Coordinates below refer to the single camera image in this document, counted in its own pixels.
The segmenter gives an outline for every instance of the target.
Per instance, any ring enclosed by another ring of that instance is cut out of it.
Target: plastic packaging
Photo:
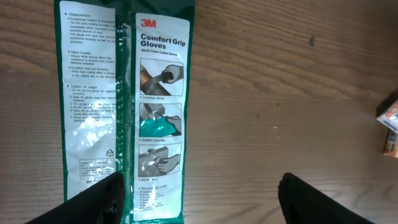
[[[123,173],[122,223],[183,223],[194,0],[55,0],[65,200]]]

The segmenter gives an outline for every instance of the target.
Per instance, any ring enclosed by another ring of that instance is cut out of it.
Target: white label
[[[67,199],[114,172],[114,9],[60,2]]]
[[[132,212],[134,221],[175,218],[182,209],[183,109],[190,23],[137,13],[136,27]],[[146,82],[155,84],[146,86]],[[160,123],[172,128],[164,132],[155,130]]]

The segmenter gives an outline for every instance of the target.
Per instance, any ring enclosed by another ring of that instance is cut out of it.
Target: wooden table
[[[398,222],[398,159],[377,104],[398,87],[398,2],[198,0],[185,221],[284,223],[293,172]],[[63,201],[52,0],[0,2],[0,223]]]

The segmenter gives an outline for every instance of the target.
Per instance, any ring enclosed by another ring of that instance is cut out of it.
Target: small box
[[[398,140],[398,134],[390,130],[386,146],[384,148],[384,155],[398,158],[397,140]]]
[[[377,120],[398,133],[398,91],[377,107]]]

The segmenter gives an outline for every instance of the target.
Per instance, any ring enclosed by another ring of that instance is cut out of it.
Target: green cloth in picture
[[[167,122],[164,117],[159,118],[157,121],[154,119],[139,121],[140,137],[164,137],[176,132],[177,130],[174,126]]]

